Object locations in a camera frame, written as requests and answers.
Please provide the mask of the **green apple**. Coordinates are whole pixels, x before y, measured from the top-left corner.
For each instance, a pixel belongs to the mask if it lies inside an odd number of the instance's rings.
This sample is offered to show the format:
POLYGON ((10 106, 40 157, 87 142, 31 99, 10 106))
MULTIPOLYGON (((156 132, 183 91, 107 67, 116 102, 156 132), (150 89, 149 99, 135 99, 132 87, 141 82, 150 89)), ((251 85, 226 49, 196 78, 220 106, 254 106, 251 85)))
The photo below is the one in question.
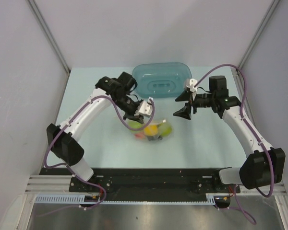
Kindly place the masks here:
POLYGON ((141 123, 139 123, 137 121, 133 121, 133 120, 129 120, 127 124, 131 128, 130 131, 132 133, 141 132, 140 128, 142 128, 143 124, 141 124, 141 123))

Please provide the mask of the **peach fruit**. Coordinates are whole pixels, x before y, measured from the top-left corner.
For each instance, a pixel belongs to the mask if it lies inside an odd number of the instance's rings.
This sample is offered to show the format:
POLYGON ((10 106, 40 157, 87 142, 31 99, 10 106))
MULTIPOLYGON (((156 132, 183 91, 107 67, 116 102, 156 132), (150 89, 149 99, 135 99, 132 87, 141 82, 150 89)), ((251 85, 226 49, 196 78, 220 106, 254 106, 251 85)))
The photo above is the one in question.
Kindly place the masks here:
POLYGON ((142 133, 142 132, 135 133, 134 136, 135 136, 136 139, 139 139, 139 140, 146 140, 146 136, 145 136, 145 134, 142 133))

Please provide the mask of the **green pear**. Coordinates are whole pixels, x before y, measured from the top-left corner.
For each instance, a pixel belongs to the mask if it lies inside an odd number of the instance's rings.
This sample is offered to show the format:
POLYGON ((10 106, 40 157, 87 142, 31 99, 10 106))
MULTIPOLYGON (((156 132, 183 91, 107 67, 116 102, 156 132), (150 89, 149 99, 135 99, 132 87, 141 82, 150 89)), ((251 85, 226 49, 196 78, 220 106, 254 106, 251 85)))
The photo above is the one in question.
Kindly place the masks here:
POLYGON ((162 137, 167 137, 172 133, 172 125, 169 122, 161 123, 158 126, 158 130, 162 137))

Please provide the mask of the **orange fruit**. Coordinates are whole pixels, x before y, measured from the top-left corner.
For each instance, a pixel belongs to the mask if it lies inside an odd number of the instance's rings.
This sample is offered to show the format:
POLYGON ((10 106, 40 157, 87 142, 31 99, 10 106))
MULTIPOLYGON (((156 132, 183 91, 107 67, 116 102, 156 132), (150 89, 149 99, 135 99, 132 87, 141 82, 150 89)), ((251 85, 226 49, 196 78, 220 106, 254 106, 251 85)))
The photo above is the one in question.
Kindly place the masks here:
POLYGON ((149 125, 144 128, 144 134, 146 136, 154 136, 158 134, 158 127, 157 125, 149 125))

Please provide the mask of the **clear dotted zip bag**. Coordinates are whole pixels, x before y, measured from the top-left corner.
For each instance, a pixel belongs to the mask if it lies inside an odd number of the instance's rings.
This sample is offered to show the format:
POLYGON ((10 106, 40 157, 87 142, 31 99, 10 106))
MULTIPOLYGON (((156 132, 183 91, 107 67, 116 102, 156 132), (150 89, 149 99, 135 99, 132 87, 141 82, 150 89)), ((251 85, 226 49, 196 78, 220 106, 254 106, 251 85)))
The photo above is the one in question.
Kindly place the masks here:
POLYGON ((144 129, 133 131, 130 130, 137 141, 158 142, 167 139, 173 132, 173 126, 166 119, 153 120, 144 129))

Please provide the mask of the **black grape bunch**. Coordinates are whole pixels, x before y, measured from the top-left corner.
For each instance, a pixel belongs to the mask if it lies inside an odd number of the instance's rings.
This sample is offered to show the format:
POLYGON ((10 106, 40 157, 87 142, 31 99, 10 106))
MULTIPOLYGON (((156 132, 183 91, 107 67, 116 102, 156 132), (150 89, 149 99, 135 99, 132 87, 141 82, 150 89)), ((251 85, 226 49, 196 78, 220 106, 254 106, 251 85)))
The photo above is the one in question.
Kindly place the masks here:
POLYGON ((163 139, 161 135, 146 136, 148 141, 160 141, 163 139))

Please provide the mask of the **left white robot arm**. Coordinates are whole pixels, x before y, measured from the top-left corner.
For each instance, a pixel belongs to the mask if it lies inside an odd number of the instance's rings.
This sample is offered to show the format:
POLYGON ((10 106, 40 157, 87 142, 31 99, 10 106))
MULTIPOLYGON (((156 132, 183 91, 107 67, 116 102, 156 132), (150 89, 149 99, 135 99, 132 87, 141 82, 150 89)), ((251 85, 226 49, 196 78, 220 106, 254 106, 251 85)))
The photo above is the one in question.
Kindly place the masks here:
POLYGON ((72 173, 79 176, 80 187, 92 191, 96 187, 94 172, 84 159, 84 149, 78 143, 81 135, 90 123, 110 105, 122 110, 123 120, 129 119, 140 124, 144 116, 139 108, 142 100, 134 101, 131 92, 137 87, 137 82, 131 74, 123 72, 118 78, 102 77, 95 85, 93 93, 85 103, 60 125, 50 124, 47 127, 48 149, 69 166, 72 173))

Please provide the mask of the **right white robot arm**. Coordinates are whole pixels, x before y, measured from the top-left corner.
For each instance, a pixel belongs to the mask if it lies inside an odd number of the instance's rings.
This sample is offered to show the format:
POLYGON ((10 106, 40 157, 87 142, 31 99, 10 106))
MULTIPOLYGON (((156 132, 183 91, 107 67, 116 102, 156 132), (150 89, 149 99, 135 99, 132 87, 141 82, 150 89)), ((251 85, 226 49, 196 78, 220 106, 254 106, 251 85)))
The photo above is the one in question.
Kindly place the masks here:
POLYGON ((185 106, 174 116, 190 120, 198 108, 211 108, 231 128, 246 155, 241 167, 220 169, 218 177, 212 179, 212 188, 224 192, 229 184, 258 189, 281 182, 285 152, 266 141, 247 117, 240 100, 229 95, 225 76, 209 77, 206 93, 198 93, 196 83, 195 79, 185 81, 183 92, 176 98, 185 106))

